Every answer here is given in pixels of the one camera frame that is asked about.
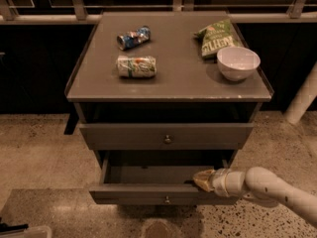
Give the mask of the grey drawer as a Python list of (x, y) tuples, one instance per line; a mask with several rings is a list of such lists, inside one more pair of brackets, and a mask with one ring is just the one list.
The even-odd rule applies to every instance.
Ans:
[(252, 123), (89, 123), (79, 126), (90, 150), (242, 149)]
[(98, 151), (101, 177), (89, 192), (98, 204), (233, 204), (193, 181), (201, 171), (227, 168), (234, 150)]

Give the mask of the grey drawer cabinet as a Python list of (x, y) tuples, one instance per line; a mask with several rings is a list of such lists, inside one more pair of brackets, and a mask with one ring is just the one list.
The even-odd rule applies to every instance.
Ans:
[[(80, 124), (252, 123), (272, 90), (260, 71), (241, 82), (227, 80), (214, 61), (200, 56), (194, 34), (225, 19), (223, 12), (105, 13), (66, 90)], [(148, 43), (128, 52), (153, 56), (153, 78), (122, 78), (116, 38), (148, 26)]]

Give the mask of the grey top drawer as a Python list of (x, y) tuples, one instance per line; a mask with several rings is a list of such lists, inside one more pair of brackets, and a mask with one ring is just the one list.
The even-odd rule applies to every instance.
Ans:
[(252, 123), (89, 123), (79, 126), (90, 150), (242, 149)]

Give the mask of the white pillar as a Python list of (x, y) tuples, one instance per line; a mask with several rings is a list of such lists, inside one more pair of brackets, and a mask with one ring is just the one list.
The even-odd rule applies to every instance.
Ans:
[(285, 111), (285, 119), (291, 124), (298, 123), (316, 97), (317, 62), (313, 65), (304, 83), (301, 85), (300, 89), (297, 91), (295, 97)]

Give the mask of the white bowl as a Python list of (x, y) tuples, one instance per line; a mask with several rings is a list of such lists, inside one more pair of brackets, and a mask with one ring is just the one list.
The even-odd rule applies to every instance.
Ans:
[(250, 49), (226, 47), (218, 51), (217, 64), (225, 78), (240, 81), (248, 78), (257, 70), (261, 59)]

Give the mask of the green chip bag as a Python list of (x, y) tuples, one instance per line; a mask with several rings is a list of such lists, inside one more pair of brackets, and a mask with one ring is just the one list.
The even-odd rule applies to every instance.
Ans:
[(241, 42), (234, 35), (229, 19), (210, 24), (194, 36), (201, 42), (201, 56), (205, 60), (214, 58), (223, 48), (241, 46)]

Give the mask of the green white soda can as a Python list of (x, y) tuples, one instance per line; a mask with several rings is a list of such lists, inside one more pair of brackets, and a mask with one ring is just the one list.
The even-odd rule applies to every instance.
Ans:
[(118, 56), (118, 74), (128, 78), (150, 78), (157, 74), (156, 59), (153, 57)]

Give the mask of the blue crushed soda can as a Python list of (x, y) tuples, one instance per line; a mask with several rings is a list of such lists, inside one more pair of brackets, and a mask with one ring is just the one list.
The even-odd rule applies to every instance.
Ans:
[(151, 29), (143, 26), (135, 31), (129, 31), (117, 37), (117, 44), (120, 50), (125, 51), (139, 46), (151, 39)]

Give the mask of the metal window railing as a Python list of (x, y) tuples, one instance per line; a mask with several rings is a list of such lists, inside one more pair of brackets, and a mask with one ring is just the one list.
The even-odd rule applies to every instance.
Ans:
[(223, 12), (235, 23), (314, 23), (317, 0), (0, 0), (3, 24), (97, 22), (103, 13)]

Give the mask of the clear plastic box corner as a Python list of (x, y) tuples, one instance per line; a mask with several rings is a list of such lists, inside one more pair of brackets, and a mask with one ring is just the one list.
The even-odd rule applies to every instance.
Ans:
[(53, 232), (48, 226), (21, 227), (0, 232), (0, 238), (53, 238)]

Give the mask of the black object bottom left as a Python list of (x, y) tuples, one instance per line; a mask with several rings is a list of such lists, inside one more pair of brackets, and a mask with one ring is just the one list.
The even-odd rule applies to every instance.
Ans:
[(4, 223), (2, 221), (2, 218), (0, 217), (0, 233), (16, 232), (16, 231), (25, 230), (25, 229), (28, 229), (28, 228), (29, 228), (28, 224), (9, 226), (8, 224)]

